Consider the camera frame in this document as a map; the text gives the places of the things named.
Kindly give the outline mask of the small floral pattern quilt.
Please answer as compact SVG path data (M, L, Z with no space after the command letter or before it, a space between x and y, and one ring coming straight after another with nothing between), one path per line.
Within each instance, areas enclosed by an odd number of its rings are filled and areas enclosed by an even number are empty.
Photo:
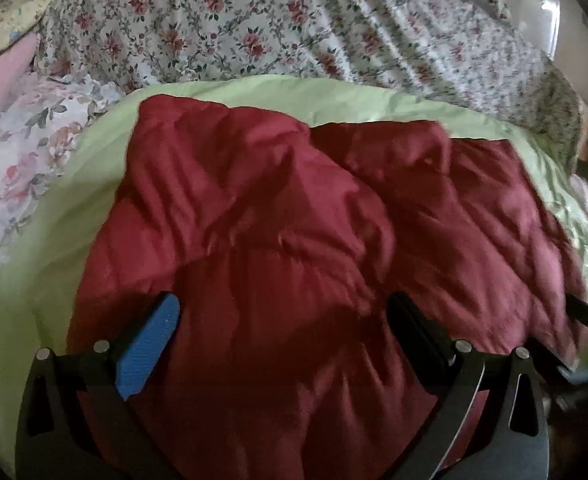
M586 108L540 49L463 0L53 0L35 65L126 92L328 77L512 122L573 170Z

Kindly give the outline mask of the light green bed sheet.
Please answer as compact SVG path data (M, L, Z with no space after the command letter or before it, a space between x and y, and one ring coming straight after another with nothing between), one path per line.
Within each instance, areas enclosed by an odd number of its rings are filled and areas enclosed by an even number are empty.
M275 110L312 126L427 119L454 138L508 140L582 258L588 292L586 211L541 138L523 128L460 106L334 79L266 75L140 89L81 135L63 177L40 200L0 268L0 467L7 474L14 471L17 417L30 362L43 346L65 346L82 270L122 180L139 105L156 94Z

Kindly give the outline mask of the large rose floral pillow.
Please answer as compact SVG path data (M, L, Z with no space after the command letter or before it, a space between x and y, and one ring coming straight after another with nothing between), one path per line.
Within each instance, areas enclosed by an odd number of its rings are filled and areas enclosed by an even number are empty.
M0 268L39 200L77 151L82 130L118 103L116 84L26 73L0 110Z

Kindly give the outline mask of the red quilted puffer coat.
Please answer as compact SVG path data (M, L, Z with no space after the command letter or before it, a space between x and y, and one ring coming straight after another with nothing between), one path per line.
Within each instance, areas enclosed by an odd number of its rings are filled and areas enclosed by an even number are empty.
M72 353L163 290L182 313L134 410L189 479L376 479L433 406L387 325L405 292L477 349L573 359L578 255L512 145L435 122L309 127L174 96L139 107Z

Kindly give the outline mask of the pink pillow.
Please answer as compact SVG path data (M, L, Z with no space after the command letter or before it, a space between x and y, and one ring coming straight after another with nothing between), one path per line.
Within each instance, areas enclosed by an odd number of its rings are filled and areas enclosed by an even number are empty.
M17 81L32 64L39 43L40 37L30 32L0 54L0 110L9 102Z

